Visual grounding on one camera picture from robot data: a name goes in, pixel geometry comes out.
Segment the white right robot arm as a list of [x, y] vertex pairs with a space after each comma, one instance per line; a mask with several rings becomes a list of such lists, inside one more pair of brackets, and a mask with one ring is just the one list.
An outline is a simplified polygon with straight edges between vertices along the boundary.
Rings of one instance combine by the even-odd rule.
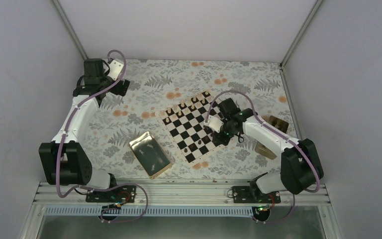
[[255, 139], [280, 160], [278, 173], [263, 173], [250, 181], [250, 198], [263, 202], [271, 192], [287, 190], [296, 195], [319, 190], [324, 173], [315, 144], [310, 139], [300, 140], [273, 127], [260, 118], [253, 107], [241, 110], [231, 98], [219, 104], [221, 118], [206, 115], [204, 125], [214, 131], [213, 139], [227, 146], [239, 134]]

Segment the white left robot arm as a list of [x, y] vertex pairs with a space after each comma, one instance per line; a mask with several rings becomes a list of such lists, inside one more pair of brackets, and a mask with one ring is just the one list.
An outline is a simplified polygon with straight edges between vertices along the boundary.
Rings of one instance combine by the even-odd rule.
[[87, 59], [84, 74], [73, 91], [70, 111], [58, 133], [38, 149], [47, 182], [50, 185], [81, 185], [99, 189], [107, 202], [118, 196], [118, 187], [111, 183], [111, 174], [93, 169], [82, 148], [94, 114], [107, 92], [125, 96], [130, 82], [119, 80], [125, 64], [119, 59]]

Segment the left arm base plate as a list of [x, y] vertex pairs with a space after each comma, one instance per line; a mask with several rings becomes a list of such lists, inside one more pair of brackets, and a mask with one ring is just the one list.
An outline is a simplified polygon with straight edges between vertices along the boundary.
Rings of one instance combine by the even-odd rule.
[[109, 204], [134, 203], [135, 194], [136, 186], [126, 185], [107, 192], [93, 191], [87, 193], [86, 202]]

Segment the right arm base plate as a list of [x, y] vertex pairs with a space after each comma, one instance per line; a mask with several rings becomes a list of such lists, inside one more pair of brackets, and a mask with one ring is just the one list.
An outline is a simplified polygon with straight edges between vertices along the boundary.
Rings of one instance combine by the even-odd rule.
[[235, 204], [276, 204], [281, 202], [279, 191], [263, 194], [259, 189], [250, 186], [233, 186], [231, 190]]

